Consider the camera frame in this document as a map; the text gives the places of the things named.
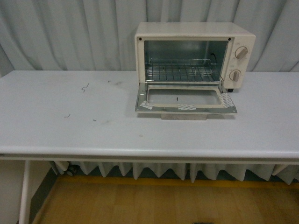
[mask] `open oven door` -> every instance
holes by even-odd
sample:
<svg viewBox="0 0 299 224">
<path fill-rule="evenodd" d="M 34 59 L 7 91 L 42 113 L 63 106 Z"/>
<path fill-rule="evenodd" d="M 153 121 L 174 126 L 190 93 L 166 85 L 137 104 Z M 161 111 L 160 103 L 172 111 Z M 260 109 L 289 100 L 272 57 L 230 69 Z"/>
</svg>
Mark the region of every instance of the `open oven door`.
<svg viewBox="0 0 299 224">
<path fill-rule="evenodd" d="M 200 119 L 208 114 L 234 114 L 237 109 L 219 83 L 140 83 L 135 111 L 160 113 L 162 119 Z"/>
</svg>

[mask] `toaster oven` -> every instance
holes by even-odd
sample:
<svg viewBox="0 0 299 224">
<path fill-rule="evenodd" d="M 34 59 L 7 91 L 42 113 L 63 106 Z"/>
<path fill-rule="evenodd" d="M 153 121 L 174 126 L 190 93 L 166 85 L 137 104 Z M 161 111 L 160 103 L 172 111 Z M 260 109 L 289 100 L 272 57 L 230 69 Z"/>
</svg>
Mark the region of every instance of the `toaster oven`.
<svg viewBox="0 0 299 224">
<path fill-rule="evenodd" d="M 230 22 L 142 22 L 135 35 L 135 111 L 162 119 L 234 114 L 255 35 Z"/>
</svg>

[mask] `wire rack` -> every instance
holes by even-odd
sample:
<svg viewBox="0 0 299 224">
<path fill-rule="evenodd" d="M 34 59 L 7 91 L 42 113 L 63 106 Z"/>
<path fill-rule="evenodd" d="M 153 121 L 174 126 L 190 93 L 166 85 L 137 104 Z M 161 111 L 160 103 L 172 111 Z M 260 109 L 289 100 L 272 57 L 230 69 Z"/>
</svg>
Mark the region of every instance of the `wire rack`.
<svg viewBox="0 0 299 224">
<path fill-rule="evenodd" d="M 215 82 L 220 73 L 209 59 L 156 59 L 145 65 L 146 81 Z"/>
</svg>

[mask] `table top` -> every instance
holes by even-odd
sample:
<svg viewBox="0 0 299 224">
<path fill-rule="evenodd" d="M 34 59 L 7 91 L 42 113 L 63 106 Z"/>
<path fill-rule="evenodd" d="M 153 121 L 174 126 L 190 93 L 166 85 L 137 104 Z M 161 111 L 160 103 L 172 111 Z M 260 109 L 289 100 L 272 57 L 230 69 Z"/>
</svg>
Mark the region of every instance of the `table top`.
<svg viewBox="0 0 299 224">
<path fill-rule="evenodd" d="M 227 158 L 299 164 L 299 73 L 248 72 L 236 115 L 137 114 L 135 71 L 12 71 L 0 79 L 0 154 Z"/>
</svg>

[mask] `timer knob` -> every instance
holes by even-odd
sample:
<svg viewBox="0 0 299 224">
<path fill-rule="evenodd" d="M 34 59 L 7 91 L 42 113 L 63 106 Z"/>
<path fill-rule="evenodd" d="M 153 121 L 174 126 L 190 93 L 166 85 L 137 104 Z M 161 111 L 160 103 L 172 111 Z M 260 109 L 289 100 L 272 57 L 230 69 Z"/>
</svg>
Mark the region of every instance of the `timer knob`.
<svg viewBox="0 0 299 224">
<path fill-rule="evenodd" d="M 229 78 L 232 81 L 238 82 L 239 77 L 240 77 L 241 72 L 239 70 L 233 70 L 230 74 L 229 74 Z"/>
<path fill-rule="evenodd" d="M 248 53 L 248 49 L 246 47 L 239 47 L 235 51 L 235 57 L 238 59 L 242 59 Z"/>
</svg>

